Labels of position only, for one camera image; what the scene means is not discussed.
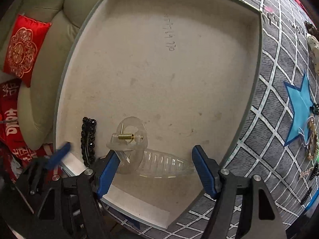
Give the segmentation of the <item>red embroidered cushion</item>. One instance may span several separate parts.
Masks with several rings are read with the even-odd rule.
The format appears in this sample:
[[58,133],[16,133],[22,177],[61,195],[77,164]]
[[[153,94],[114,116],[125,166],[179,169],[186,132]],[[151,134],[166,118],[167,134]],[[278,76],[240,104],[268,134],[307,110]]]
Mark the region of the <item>red embroidered cushion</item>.
[[31,86],[32,72],[51,23],[18,15],[4,58],[3,72]]

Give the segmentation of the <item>beige leather sofa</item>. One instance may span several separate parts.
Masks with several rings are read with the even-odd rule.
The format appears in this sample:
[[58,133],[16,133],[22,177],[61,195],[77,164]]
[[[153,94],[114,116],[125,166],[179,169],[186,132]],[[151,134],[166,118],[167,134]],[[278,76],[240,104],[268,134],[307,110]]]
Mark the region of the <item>beige leather sofa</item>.
[[75,38],[98,0],[14,0],[1,18],[1,63],[15,21],[23,15],[51,27],[35,60],[30,86],[22,84],[17,98],[18,127],[24,144],[37,150],[53,141],[53,116],[65,62]]

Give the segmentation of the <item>red printed fabric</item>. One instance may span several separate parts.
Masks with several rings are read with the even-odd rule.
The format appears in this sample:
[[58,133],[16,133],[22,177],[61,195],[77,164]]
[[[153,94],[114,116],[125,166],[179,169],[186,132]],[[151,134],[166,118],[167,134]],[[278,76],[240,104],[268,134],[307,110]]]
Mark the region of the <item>red printed fabric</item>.
[[1,160],[12,182],[16,182],[23,168],[35,158],[49,158],[53,145],[44,144],[38,150],[25,143],[17,122],[17,99],[21,81],[12,79],[1,83]]

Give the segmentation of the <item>leopard print scrunchie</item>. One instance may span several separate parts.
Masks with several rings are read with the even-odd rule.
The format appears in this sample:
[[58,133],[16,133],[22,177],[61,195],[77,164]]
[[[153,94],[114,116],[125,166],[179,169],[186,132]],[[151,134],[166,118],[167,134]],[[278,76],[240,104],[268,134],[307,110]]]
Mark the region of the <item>leopard print scrunchie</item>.
[[307,21],[305,21],[304,24],[305,24],[305,27],[306,27],[307,32],[309,34],[311,34],[314,37],[318,36],[318,29],[313,24],[311,24],[311,23],[309,23]]

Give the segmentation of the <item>white dotted scrunchie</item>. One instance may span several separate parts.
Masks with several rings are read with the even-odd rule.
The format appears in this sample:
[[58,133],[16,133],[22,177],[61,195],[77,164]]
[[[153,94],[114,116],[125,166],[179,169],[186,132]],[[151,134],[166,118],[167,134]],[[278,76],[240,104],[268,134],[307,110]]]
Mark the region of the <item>white dotted scrunchie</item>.
[[317,74],[319,74],[319,43],[316,37],[311,34],[307,34],[307,43],[312,52],[312,60],[314,62],[314,69]]

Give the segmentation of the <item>clear plastic claw clip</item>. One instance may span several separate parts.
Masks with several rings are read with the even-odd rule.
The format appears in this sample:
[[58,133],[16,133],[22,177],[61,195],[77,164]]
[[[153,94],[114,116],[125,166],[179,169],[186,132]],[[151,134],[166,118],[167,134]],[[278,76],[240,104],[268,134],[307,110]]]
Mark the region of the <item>clear plastic claw clip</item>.
[[146,128],[136,117],[122,120],[106,146],[118,156],[120,174],[172,179],[195,171],[194,164],[183,158],[149,149]]

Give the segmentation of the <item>shallow white tray box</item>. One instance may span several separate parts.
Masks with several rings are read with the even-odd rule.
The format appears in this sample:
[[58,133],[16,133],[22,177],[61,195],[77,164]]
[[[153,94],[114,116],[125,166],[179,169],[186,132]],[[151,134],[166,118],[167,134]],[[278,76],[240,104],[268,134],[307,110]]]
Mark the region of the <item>shallow white tray box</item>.
[[99,0],[70,51],[60,86],[55,145],[62,166],[84,171],[81,126],[97,122],[95,153],[127,117],[148,149],[217,162],[235,147],[250,111],[262,50],[261,13],[239,0]]

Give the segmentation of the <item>grey checked bed cover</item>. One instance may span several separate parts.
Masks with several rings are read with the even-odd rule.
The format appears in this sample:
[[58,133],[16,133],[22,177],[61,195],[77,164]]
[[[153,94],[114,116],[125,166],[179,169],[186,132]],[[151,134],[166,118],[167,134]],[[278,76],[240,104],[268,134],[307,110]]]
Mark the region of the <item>grey checked bed cover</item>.
[[262,12],[262,61],[251,110],[225,167],[238,176],[258,174],[289,229],[318,190],[317,177],[302,176],[316,160],[307,158],[299,140],[285,145],[293,117],[285,83],[299,87],[307,76],[311,98],[318,101],[318,75],[306,41],[310,18],[295,0],[240,1]]

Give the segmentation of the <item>black bow hair clip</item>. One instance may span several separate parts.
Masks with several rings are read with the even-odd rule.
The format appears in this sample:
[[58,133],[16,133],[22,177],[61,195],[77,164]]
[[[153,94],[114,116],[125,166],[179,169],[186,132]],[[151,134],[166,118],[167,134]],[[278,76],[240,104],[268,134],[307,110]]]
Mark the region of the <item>black bow hair clip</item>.
[[318,116],[319,115],[319,104],[313,104],[310,107],[310,111],[314,116]]

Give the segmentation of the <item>black beaded snap clip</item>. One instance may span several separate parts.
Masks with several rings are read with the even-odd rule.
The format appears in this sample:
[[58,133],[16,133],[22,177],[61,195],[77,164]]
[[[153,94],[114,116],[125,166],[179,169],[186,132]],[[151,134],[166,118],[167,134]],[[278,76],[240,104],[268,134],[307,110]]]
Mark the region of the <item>black beaded snap clip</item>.
[[96,120],[88,117],[82,119],[81,130],[81,154],[85,167],[90,167],[96,160],[95,156],[95,134]]

